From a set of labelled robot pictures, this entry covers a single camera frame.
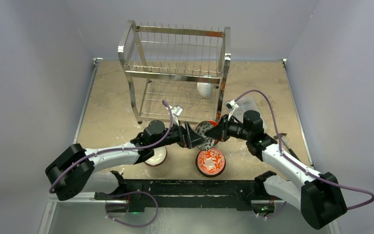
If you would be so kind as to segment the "orange bowl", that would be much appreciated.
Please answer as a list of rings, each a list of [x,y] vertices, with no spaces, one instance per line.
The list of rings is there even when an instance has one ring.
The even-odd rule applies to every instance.
[[[209,129],[205,131],[205,136],[214,140],[215,144],[222,140],[222,127],[218,123],[209,120]]]

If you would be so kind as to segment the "grey leaf pattern bowl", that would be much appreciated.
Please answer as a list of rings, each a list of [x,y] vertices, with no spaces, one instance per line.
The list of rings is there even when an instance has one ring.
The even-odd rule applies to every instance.
[[[201,135],[202,137],[204,137],[207,140],[206,143],[198,146],[198,148],[200,150],[206,151],[206,150],[209,150],[210,148],[212,148],[215,145],[216,140],[205,135],[205,133],[208,130],[212,129],[213,127],[214,126],[210,121],[202,121],[202,122],[195,125],[195,127],[194,127],[195,132],[198,133],[199,135]]]

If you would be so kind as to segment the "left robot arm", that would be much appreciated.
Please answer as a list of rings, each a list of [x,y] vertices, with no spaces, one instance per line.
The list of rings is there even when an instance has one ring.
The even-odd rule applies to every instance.
[[[167,145],[177,144],[181,148],[193,149],[207,142],[188,122],[183,126],[172,123],[165,127],[162,121],[154,120],[136,138],[119,146],[85,149],[75,143],[45,169],[51,183],[49,192],[65,201],[82,192],[99,171],[144,163],[154,156],[154,149]]]

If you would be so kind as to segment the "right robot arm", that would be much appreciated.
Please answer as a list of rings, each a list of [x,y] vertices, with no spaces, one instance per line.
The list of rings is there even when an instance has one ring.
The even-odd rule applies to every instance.
[[[286,177],[271,175],[255,183],[255,195],[281,198],[300,210],[312,228],[319,230],[347,213],[337,178],[331,173],[322,174],[309,168],[281,149],[279,142],[265,133],[259,112],[246,111],[243,122],[224,115],[217,126],[205,131],[205,135],[219,142],[230,137],[245,140],[251,155]]]

